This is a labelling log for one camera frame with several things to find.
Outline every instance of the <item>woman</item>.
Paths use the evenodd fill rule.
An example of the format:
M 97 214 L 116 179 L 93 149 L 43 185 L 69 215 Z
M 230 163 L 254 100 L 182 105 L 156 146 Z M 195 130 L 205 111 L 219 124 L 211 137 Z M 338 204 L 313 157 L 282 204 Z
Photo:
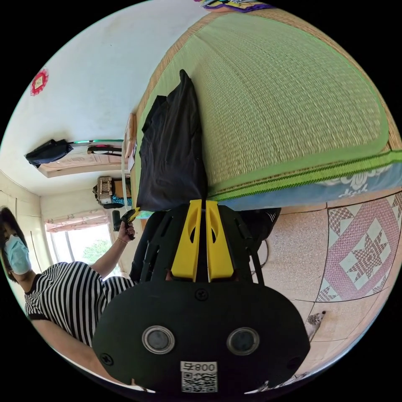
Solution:
M 135 231 L 122 222 L 111 248 L 94 264 L 58 263 L 36 274 L 25 237 L 8 208 L 0 213 L 0 257 L 9 279 L 25 292 L 25 310 L 46 342 L 66 358 L 103 378 L 110 377 L 92 349 L 99 318 L 111 299 L 134 285 L 120 276 L 106 278 Z

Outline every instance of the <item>striped shirt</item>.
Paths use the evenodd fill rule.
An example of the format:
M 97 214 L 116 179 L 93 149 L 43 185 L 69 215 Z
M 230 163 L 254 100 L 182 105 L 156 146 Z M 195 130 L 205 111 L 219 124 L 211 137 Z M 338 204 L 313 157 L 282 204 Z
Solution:
M 105 281 L 88 264 L 58 263 L 35 276 L 25 293 L 31 320 L 49 320 L 74 338 L 92 346 L 92 338 L 108 303 L 132 287 L 131 279 L 112 276 Z

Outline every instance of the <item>pink tile pattern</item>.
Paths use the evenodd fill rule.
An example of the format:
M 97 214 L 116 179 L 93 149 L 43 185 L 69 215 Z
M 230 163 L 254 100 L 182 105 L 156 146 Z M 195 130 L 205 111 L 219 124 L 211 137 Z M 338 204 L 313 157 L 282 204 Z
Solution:
M 391 270 L 402 225 L 402 192 L 328 209 L 328 251 L 317 302 L 380 292 Z

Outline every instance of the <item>blue surgical mask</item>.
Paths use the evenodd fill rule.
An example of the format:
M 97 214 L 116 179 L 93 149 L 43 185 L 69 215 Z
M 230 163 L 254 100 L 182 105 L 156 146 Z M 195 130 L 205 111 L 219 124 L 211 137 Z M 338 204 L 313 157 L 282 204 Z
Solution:
M 23 275 L 31 270 L 29 251 L 22 240 L 11 235 L 5 242 L 5 251 L 11 269 L 17 275 Z

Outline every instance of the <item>hand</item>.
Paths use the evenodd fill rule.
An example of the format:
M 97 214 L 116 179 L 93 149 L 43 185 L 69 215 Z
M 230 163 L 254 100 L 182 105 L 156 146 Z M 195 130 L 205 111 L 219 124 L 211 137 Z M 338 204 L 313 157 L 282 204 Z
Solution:
M 132 225 L 130 225 L 127 229 L 126 229 L 126 224 L 124 222 L 121 223 L 120 225 L 120 229 L 119 229 L 119 234 L 117 235 L 117 237 L 125 242 L 128 243 L 131 241 L 130 239 L 130 235 L 134 236 L 135 235 L 135 230 L 133 228 Z

